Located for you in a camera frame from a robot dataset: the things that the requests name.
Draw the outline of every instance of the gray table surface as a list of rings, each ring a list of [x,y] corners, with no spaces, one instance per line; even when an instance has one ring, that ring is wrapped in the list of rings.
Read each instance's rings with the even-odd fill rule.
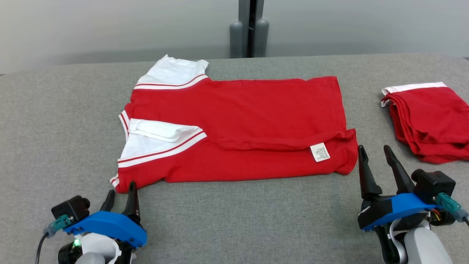
[[[213,79],[283,79],[336,75],[349,128],[356,128],[385,194],[396,186],[382,151],[404,167],[441,170],[469,208],[469,163],[422,163],[396,141],[380,89],[442,81],[469,101],[469,62],[427,54],[209,60]],[[97,211],[125,143],[117,118],[152,62],[69,65],[0,78],[0,263],[32,263],[50,208],[74,195]],[[348,176],[239,182],[158,182],[139,190],[148,245],[136,263],[381,262],[378,238],[360,231],[358,167]],[[114,211],[124,208],[117,195]],[[436,227],[454,263],[467,263],[469,229]],[[46,240],[41,263],[56,263],[60,232]]]

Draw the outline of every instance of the white fabric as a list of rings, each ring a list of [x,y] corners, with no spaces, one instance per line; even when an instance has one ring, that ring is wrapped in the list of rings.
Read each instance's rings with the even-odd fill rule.
[[[201,129],[198,126],[171,124],[160,121],[132,119],[129,124],[129,133],[139,134],[149,138],[166,142],[176,142],[187,139]]]
[[[436,87],[447,87],[442,82],[437,83],[424,83],[424,84],[411,84],[411,85],[401,85],[401,86],[390,86],[381,90],[381,92],[386,96],[388,93],[397,93],[404,92],[408,90],[421,89],[421,88],[436,88]],[[381,101],[381,107],[385,107],[389,103],[389,100]]]
[[[206,138],[207,134],[204,132],[201,132],[197,135],[195,135],[193,138],[188,140],[187,142],[183,142],[182,144],[168,150],[168,151],[155,151],[152,153],[146,153],[145,155],[140,155],[140,157],[134,159],[133,157],[128,158],[128,159],[119,159],[118,160],[118,167],[119,168],[127,168],[130,166],[134,166],[137,164],[141,164],[144,162],[164,158],[164,157],[169,157],[176,155],[178,153],[181,153],[182,151],[190,148],[191,146],[195,145],[197,142],[201,141],[202,139]]]
[[[207,66],[208,62],[204,60],[192,62],[165,55],[156,62],[147,74],[138,80],[136,89],[142,88],[138,86],[142,84],[170,85],[169,87],[171,85],[186,85],[194,81],[194,78],[202,75],[198,77],[199,80],[197,81],[200,81],[203,78],[207,78],[205,75]]]
[[[143,119],[130,120],[129,137],[118,160],[119,168],[180,153],[207,135],[198,126]],[[116,178],[111,182],[117,185]]]

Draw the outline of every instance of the cable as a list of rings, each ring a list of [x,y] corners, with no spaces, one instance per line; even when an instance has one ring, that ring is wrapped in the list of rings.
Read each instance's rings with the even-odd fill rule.
[[[49,235],[49,232],[44,233],[41,240],[39,241],[38,250],[36,252],[36,264],[39,264],[39,255],[41,254],[42,243],[44,242],[45,238]]]
[[[435,209],[432,209],[431,210],[433,212],[433,214],[435,215],[435,217],[437,218],[438,221],[441,221],[441,214],[435,210]]]

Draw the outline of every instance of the clothing tag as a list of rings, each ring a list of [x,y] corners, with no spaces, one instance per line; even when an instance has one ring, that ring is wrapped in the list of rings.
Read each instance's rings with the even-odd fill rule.
[[[329,152],[325,148],[324,143],[319,143],[310,147],[311,152],[313,153],[314,160],[316,162],[320,162],[323,160],[328,160],[331,157],[329,156]]]

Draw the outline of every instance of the folded red shirt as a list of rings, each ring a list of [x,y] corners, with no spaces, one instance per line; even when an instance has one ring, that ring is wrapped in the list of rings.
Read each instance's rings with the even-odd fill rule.
[[[396,138],[429,163],[469,160],[469,106],[444,83],[383,89]]]
[[[349,174],[357,160],[336,77],[216,81],[208,62],[165,56],[121,113],[127,142],[111,183]]]

